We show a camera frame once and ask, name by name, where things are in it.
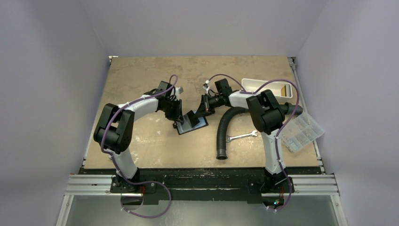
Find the gray floor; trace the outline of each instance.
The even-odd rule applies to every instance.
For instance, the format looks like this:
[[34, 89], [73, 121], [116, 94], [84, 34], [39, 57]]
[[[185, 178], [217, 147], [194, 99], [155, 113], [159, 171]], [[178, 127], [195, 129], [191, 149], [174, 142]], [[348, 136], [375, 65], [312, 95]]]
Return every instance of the gray floor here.
[[[161, 212], [167, 202], [158, 206], [142, 206], [135, 212], [152, 215]], [[329, 196], [295, 196], [277, 214], [261, 204], [246, 202], [173, 201], [170, 210], [156, 219], [143, 219], [120, 211], [118, 196], [75, 196], [68, 226], [336, 226], [337, 221]]]

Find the hose end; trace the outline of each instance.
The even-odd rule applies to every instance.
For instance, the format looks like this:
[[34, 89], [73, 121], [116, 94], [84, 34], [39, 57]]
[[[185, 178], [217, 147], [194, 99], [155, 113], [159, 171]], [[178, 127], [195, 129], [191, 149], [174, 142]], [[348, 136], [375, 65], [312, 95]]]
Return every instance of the hose end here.
[[226, 160], [227, 159], [226, 149], [217, 149], [216, 158], [218, 160]]

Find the metal frame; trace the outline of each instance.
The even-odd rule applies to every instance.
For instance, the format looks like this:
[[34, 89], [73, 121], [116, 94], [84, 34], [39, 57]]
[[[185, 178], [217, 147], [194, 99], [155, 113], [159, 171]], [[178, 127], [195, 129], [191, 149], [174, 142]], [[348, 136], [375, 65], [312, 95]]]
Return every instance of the metal frame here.
[[[307, 112], [306, 104], [303, 98], [301, 86], [296, 73], [295, 58], [289, 57], [288, 62], [292, 68], [295, 81], [299, 89], [304, 111]], [[320, 156], [317, 142], [313, 142], [317, 160], [321, 169], [322, 175], [290, 175], [295, 186], [295, 191], [292, 193], [294, 196], [309, 196], [309, 195], [329, 195], [333, 203], [335, 216], [339, 226], [347, 226], [347, 220], [342, 209], [341, 200], [339, 196], [338, 186], [334, 175], [326, 175], [323, 167], [323, 161]], [[84, 166], [87, 156], [87, 150], [83, 159], [82, 166]], [[65, 191], [64, 200], [61, 206], [60, 214], [57, 220], [57, 226], [66, 225], [68, 215], [71, 209], [72, 201], [75, 195], [114, 195], [114, 196], [139, 196], [139, 193], [123, 193], [116, 194], [110, 193], [112, 175], [70, 175], [68, 185]], [[262, 194], [262, 197], [278, 196], [279, 194]]]

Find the wooden surface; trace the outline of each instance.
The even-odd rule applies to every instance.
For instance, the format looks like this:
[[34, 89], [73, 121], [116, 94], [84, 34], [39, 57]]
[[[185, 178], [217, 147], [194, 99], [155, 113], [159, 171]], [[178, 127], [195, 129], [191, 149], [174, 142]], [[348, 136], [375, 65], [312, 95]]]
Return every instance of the wooden surface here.
[[[205, 91], [202, 84], [214, 74], [225, 73], [242, 78], [271, 80], [284, 78], [295, 82], [285, 56], [200, 56], [200, 57], [118, 57], [112, 60], [97, 119], [106, 103], [122, 104], [139, 98], [144, 92], [157, 88], [161, 80], [168, 81], [177, 74], [177, 86], [182, 86], [183, 114], [196, 110]], [[214, 82], [223, 77], [216, 77]], [[229, 80], [233, 90], [239, 86]], [[295, 103], [296, 93], [291, 103]], [[262, 138], [247, 137], [227, 144], [227, 160], [216, 159], [216, 131], [227, 107], [219, 107], [207, 117], [209, 126], [178, 135], [172, 121], [159, 111], [145, 115], [134, 124], [130, 152], [140, 168], [208, 168], [261, 167], [265, 164]], [[228, 135], [235, 136], [255, 130], [249, 114], [236, 116], [230, 123]], [[88, 146], [86, 169], [114, 168], [108, 155], [93, 141]], [[287, 166], [318, 166], [313, 144], [298, 153], [283, 147]]]

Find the black corrugated hose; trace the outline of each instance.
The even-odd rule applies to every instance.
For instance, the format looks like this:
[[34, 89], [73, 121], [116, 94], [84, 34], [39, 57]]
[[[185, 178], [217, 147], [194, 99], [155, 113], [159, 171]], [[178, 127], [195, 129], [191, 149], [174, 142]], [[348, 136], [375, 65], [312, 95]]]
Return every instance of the black corrugated hose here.
[[[284, 114], [291, 114], [292, 111], [294, 110], [294, 106], [291, 103], [286, 102], [283, 105], [279, 106], [280, 109]], [[219, 160], [225, 160], [227, 159], [227, 154], [226, 154], [226, 135], [227, 135], [227, 127], [229, 126], [229, 123], [231, 119], [237, 115], [237, 114], [242, 114], [242, 113], [247, 113], [249, 112], [248, 109], [243, 108], [243, 107], [232, 107], [229, 110], [227, 110], [222, 118], [220, 119], [219, 126], [217, 128], [217, 136], [216, 136], [216, 151], [217, 155], [216, 158]], [[302, 114], [303, 108], [298, 106], [296, 109], [295, 115]]]

